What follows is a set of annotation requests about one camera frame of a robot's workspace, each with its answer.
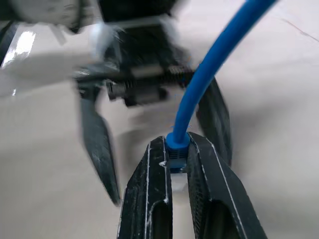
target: white surface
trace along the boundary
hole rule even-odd
[[[194,0],[180,11],[182,43],[194,61],[241,2]],[[231,112],[233,169],[269,239],[319,234],[319,43],[291,26],[319,38],[318,12],[317,0],[282,1],[217,74]],[[30,87],[32,79],[66,78],[72,65],[89,60],[87,32],[61,47],[46,28],[32,30],[41,34],[29,58],[9,71]],[[112,128],[122,190],[147,143],[170,131],[177,103],[127,110],[105,97],[101,111]],[[120,209],[81,146],[71,84],[2,99],[0,111],[0,238],[116,238]],[[194,238],[186,195],[174,196],[173,213],[174,238]]]

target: white floor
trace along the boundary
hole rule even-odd
[[[180,11],[181,43],[193,61],[241,3],[193,0]],[[233,170],[269,239],[319,234],[318,12],[318,0],[281,1],[217,74],[231,113]],[[60,82],[89,61],[88,31],[63,46],[45,26],[21,27],[19,34],[27,31],[35,34],[29,56],[0,70],[7,77],[1,90],[16,89],[0,99],[0,238],[115,239],[120,209],[82,148],[73,86]],[[31,90],[39,80],[54,84]],[[131,110],[103,100],[122,192],[147,142],[171,130],[180,97]],[[174,196],[174,238],[194,238],[187,195]]]

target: blue cable connector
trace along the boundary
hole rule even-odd
[[[178,108],[173,132],[166,137],[171,154],[176,155],[177,150],[183,151],[181,155],[188,152],[190,138],[186,130],[196,105],[229,54],[276,1],[247,0],[216,39],[189,83]]]

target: blue cable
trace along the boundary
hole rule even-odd
[[[203,62],[198,66],[180,102],[173,132],[166,137],[166,143],[170,149],[188,147],[189,137],[186,130],[205,90],[232,50],[276,1],[247,0],[219,35]]]

